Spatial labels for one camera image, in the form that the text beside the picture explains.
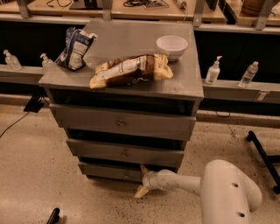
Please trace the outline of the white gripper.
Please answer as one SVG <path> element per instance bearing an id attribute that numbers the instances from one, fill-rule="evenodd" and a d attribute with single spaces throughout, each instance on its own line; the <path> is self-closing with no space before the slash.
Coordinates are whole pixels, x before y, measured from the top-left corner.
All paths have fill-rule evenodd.
<path id="1" fill-rule="evenodd" d="M 158 174 L 155 171 L 150 171 L 144 164 L 140 164 L 140 168 L 143 174 L 143 185 L 140 185 L 137 188 L 134 195 L 136 199 L 141 199 L 149 192 L 149 190 L 159 188 Z"/>

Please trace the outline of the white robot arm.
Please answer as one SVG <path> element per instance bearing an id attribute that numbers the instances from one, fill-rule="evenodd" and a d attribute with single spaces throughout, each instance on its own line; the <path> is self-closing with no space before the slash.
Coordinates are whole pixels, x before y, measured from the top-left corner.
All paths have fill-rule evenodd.
<path id="1" fill-rule="evenodd" d="M 250 214 L 263 201 L 259 186 L 234 164 L 225 160 L 209 162 L 199 177 L 173 171 L 150 171 L 141 167 L 143 178 L 135 197 L 150 190 L 182 189 L 200 196 L 203 224 L 251 224 Z"/>

